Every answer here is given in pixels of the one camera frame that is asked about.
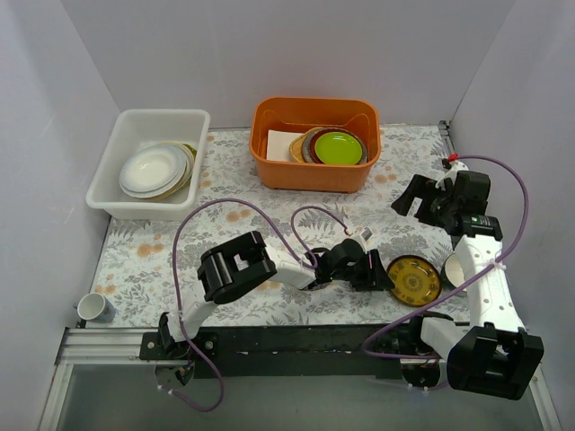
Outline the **yellow brown ornate plate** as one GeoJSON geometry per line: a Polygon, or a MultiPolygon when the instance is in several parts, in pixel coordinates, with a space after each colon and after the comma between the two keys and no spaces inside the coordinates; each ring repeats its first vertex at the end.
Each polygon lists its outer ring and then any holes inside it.
{"type": "Polygon", "coordinates": [[[442,291],[439,272],[426,259],[403,255],[390,262],[387,276],[392,280],[391,295],[410,307],[421,307],[437,300],[442,291]]]}

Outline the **white watermelon pattern plate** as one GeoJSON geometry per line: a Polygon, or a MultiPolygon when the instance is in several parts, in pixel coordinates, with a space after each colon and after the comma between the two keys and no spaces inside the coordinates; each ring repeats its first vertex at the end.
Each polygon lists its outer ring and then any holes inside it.
{"type": "Polygon", "coordinates": [[[186,185],[188,185],[190,183],[192,173],[194,170],[194,164],[196,162],[196,155],[197,155],[197,150],[194,147],[192,147],[189,144],[181,143],[181,142],[163,142],[163,145],[171,145],[171,146],[179,147],[182,151],[184,151],[186,153],[189,160],[187,161],[187,167],[186,167],[185,173],[183,174],[183,176],[179,179],[179,181],[173,187],[166,190],[162,194],[148,198],[148,200],[159,200],[159,199],[167,198],[167,197],[171,196],[172,194],[174,194],[175,192],[177,192],[179,189],[184,188],[186,185]]]}

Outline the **large white paper plate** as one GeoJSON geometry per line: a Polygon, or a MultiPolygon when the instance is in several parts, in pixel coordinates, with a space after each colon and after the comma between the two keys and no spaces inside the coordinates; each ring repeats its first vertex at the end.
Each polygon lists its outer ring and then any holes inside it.
{"type": "Polygon", "coordinates": [[[167,146],[167,147],[171,147],[173,149],[175,149],[178,152],[178,155],[181,156],[182,158],[182,167],[180,168],[180,170],[177,172],[176,177],[171,180],[167,185],[161,187],[160,189],[156,189],[153,191],[148,191],[148,192],[144,192],[144,193],[136,193],[133,191],[129,191],[127,189],[124,189],[121,185],[120,188],[129,196],[131,196],[132,198],[142,198],[142,199],[148,199],[151,198],[153,196],[159,195],[164,193],[166,190],[170,189],[171,187],[173,187],[178,181],[179,179],[183,176],[183,174],[185,173],[186,167],[187,167],[187,161],[188,156],[186,155],[186,153],[184,151],[182,151],[179,147],[177,146],[171,146],[171,145],[162,145],[162,146],[167,146]]]}

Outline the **small white paper plate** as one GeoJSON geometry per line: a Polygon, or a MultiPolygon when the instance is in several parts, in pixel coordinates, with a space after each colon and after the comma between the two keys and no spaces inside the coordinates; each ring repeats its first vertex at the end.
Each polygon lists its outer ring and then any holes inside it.
{"type": "Polygon", "coordinates": [[[144,193],[160,189],[176,177],[182,167],[178,152],[167,146],[157,145],[141,150],[123,165],[120,185],[129,191],[144,193]]]}

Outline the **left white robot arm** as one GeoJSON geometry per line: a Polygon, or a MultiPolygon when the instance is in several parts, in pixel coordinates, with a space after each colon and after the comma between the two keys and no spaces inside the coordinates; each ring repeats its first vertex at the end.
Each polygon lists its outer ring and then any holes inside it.
{"type": "Polygon", "coordinates": [[[161,315],[158,341],[170,358],[180,359],[190,352],[191,340],[205,320],[220,305],[233,303],[256,287],[272,281],[296,290],[314,291],[333,281],[350,284],[356,292],[391,291],[394,282],[385,272],[378,250],[370,250],[371,231],[344,239],[332,248],[313,248],[305,259],[313,268],[289,253],[264,241],[256,231],[242,234],[204,252],[200,257],[196,285],[184,296],[178,278],[177,262],[172,263],[176,309],[161,315]]]}

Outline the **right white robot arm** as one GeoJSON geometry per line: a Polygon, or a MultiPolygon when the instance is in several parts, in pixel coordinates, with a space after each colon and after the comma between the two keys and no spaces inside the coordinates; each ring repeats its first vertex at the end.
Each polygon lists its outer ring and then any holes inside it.
{"type": "Polygon", "coordinates": [[[468,330],[425,314],[407,333],[406,344],[415,356],[435,350],[445,359],[451,388],[518,400],[543,358],[544,344],[527,333],[512,302],[500,263],[500,223],[486,213],[490,190],[488,175],[452,169],[442,180],[414,175],[393,202],[393,210],[405,216],[419,199],[416,218],[452,237],[469,300],[468,330]]]}

